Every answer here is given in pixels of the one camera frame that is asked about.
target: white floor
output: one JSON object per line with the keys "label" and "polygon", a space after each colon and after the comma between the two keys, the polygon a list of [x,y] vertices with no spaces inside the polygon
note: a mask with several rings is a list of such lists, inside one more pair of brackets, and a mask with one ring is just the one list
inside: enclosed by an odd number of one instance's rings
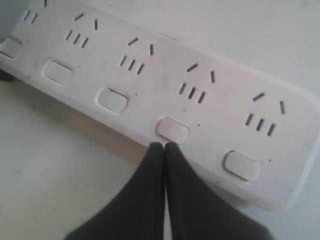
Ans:
{"label": "white floor", "polygon": [[[82,1],[320,97],[320,0]],[[145,150],[25,83],[0,82],[0,239],[63,239],[117,194]],[[320,156],[300,198],[284,211],[220,193],[278,240],[318,240],[319,173]]]}

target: white power strip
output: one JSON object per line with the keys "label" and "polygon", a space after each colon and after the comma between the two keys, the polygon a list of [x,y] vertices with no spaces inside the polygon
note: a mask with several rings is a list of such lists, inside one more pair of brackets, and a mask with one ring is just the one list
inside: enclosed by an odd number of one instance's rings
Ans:
{"label": "white power strip", "polygon": [[320,147],[319,100],[77,1],[33,0],[0,68],[261,208],[291,203]]}

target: power strip housing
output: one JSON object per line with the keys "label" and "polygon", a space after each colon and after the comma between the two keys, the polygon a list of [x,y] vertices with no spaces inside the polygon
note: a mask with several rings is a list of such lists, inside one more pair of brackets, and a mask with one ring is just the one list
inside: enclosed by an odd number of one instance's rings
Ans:
{"label": "power strip housing", "polygon": [[33,0],[0,68],[148,146],[174,141],[207,181],[276,210],[320,147],[319,99],[77,1]]}

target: power switch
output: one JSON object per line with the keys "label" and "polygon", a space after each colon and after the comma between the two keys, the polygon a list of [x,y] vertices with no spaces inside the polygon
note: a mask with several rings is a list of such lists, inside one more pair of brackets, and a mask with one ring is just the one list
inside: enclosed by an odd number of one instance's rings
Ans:
{"label": "power switch", "polygon": [[186,126],[168,117],[160,121],[157,132],[161,136],[177,144],[183,144],[189,136],[189,129]]}
{"label": "power switch", "polygon": [[7,38],[2,46],[0,45],[0,53],[6,55],[11,59],[16,58],[21,52],[21,49],[21,44],[10,38]]}
{"label": "power switch", "polygon": [[247,181],[254,181],[260,174],[260,164],[236,151],[231,151],[225,158],[224,167],[231,173]]}
{"label": "power switch", "polygon": [[71,80],[72,70],[60,63],[52,61],[46,69],[45,75],[59,84],[66,85]]}
{"label": "power switch", "polygon": [[120,93],[107,88],[100,93],[98,102],[101,106],[120,114],[127,107],[128,99]]}

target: electrical outlet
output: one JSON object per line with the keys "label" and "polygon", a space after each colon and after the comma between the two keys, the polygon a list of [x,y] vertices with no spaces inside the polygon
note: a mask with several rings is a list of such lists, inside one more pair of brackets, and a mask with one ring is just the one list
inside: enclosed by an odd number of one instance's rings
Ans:
{"label": "electrical outlet", "polygon": [[318,98],[77,1],[28,10],[3,70],[140,144],[177,142],[201,177],[249,203],[297,197],[320,147]]}

